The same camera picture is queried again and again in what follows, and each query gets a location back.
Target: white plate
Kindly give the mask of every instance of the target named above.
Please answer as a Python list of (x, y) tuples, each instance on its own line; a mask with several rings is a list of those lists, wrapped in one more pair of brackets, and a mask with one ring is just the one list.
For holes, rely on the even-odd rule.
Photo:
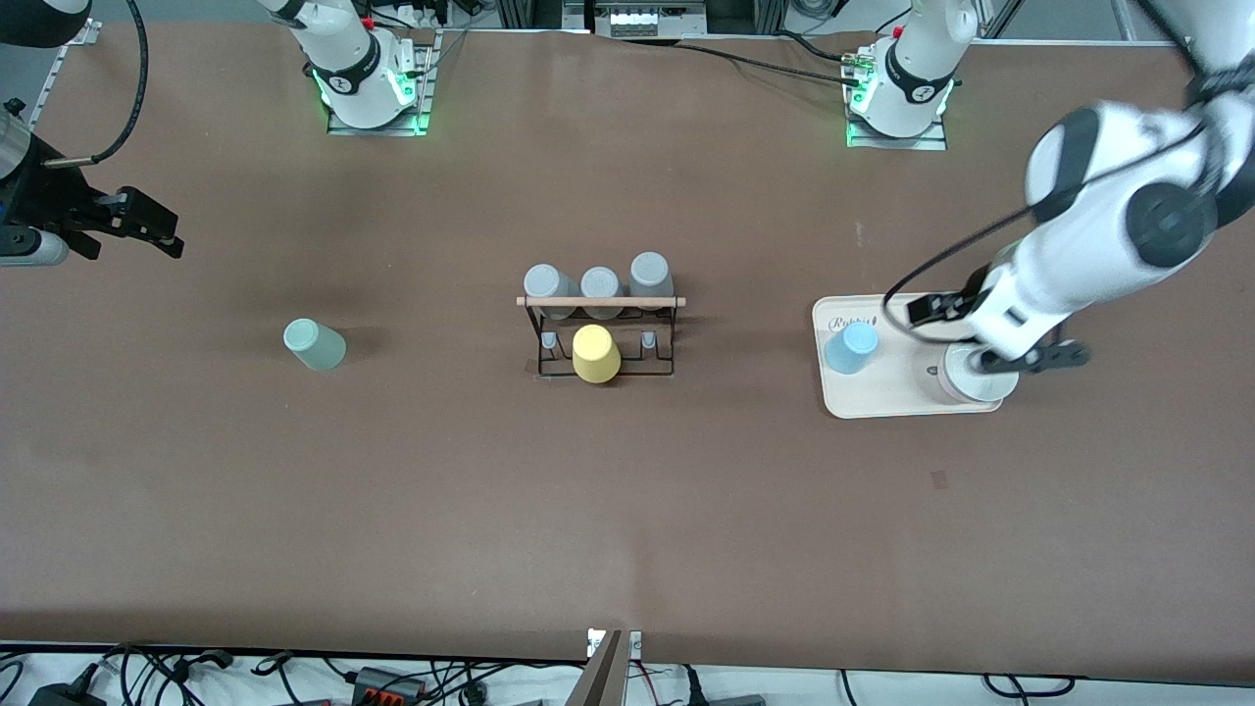
[[(919, 293), (899, 293), (890, 307), (906, 320), (906, 303)], [(823, 345), (851, 321), (866, 321), (880, 334), (880, 346), (867, 367), (852, 376), (835, 372), (823, 362)], [(826, 296), (811, 308), (814, 350), (823, 385), (823, 405), (843, 420), (902, 418), (910, 415), (973, 415), (993, 413), (1001, 403), (959, 403), (941, 389), (937, 366), (945, 345), (920, 342), (894, 327), (880, 310), (880, 295)], [(963, 337), (971, 330), (963, 321), (930, 324), (927, 335)]]

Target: brown table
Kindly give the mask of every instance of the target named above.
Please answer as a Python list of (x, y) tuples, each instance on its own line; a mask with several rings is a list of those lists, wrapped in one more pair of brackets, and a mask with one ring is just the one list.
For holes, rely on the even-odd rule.
[[(993, 415), (833, 420), (813, 360), (816, 298), (1020, 204), (1058, 117), (1175, 105), (1167, 50), (974, 48), (945, 153), (847, 149), (831, 85), (589, 36), (471, 36), (410, 140), (325, 137), (277, 26), (158, 25), (152, 56), (90, 177), (176, 209), (184, 258), (0, 272), (4, 637), (575, 658), (617, 624), (661, 662), (1255, 678), (1255, 221), (1076, 316), (1093, 362)], [(120, 24), (73, 50), (40, 134), (105, 144), (134, 64)], [(536, 380), (523, 271), (645, 248), (690, 303), (675, 377)], [(302, 315), (346, 365), (289, 355)]]

